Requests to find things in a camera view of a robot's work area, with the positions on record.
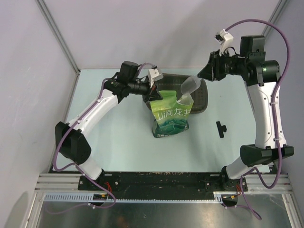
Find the clear plastic scoop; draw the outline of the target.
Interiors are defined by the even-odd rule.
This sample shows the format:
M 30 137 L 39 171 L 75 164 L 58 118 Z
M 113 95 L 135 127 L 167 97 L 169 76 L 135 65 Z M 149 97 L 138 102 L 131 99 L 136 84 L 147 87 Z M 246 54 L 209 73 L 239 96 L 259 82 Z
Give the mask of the clear plastic scoop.
M 201 85 L 201 79 L 197 76 L 188 77 L 180 87 L 182 95 L 191 94 L 196 91 Z

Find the green litter bag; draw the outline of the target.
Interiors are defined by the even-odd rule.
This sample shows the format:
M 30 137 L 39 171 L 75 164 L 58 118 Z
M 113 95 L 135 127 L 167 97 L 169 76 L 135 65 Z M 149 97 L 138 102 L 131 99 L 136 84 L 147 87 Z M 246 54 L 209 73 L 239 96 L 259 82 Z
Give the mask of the green litter bag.
M 162 100 L 150 102 L 155 118 L 152 124 L 152 134 L 155 138 L 163 138 L 182 133 L 189 128 L 188 117 L 194 100 L 190 94 L 177 99 L 174 90 L 160 91 Z

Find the black bag clip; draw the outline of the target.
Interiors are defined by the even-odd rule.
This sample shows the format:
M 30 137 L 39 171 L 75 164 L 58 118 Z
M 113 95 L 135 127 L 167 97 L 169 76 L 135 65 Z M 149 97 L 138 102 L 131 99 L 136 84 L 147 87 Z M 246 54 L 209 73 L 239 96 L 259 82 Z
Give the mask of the black bag clip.
M 220 121 L 216 121 L 216 126 L 218 129 L 218 134 L 220 138 L 224 138 L 224 133 L 227 132 L 226 125 L 222 125 Z

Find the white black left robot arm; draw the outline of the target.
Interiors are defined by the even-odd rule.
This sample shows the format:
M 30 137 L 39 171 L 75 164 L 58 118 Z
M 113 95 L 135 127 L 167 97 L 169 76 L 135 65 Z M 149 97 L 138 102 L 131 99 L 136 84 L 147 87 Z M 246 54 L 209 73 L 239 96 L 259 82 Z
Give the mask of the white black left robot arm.
M 138 78 L 147 64 L 124 61 L 120 70 L 111 78 L 102 81 L 101 89 L 93 102 L 67 123 L 58 122 L 55 126 L 56 152 L 71 161 L 88 179 L 88 184 L 95 190 L 101 189 L 105 178 L 103 170 L 92 157 L 92 149 L 87 136 L 95 125 L 130 94 L 141 95 L 146 102 L 162 100 L 156 82 L 163 79 L 163 74 L 156 65 L 151 64 L 145 80 Z

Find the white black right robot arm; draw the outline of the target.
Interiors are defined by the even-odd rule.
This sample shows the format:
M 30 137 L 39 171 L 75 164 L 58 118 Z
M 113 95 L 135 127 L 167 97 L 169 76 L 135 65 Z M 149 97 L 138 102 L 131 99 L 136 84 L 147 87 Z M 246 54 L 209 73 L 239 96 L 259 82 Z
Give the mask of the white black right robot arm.
M 240 156 L 224 167 L 226 174 L 219 178 L 220 187 L 231 190 L 236 185 L 236 179 L 252 168 L 291 157 L 294 148 L 287 145 L 281 125 L 280 66 L 275 60 L 265 60 L 265 37 L 242 36 L 240 52 L 234 55 L 228 52 L 233 41 L 231 34 L 217 34 L 215 39 L 220 43 L 220 49 L 210 53 L 208 63 L 198 73 L 198 77 L 220 81 L 227 75 L 241 76 L 256 122 L 255 143 L 242 145 Z

